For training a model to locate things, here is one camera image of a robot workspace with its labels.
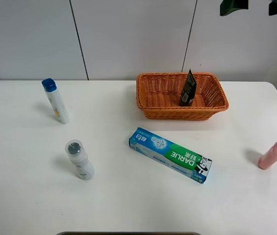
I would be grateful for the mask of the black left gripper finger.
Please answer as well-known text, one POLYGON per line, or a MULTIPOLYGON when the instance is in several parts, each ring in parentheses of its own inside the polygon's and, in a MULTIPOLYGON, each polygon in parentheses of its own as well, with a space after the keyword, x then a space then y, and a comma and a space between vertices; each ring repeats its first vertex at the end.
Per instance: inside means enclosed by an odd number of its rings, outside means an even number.
POLYGON ((237 10, 247 10, 248 0, 223 0, 220 4, 220 16, 227 16, 237 10))

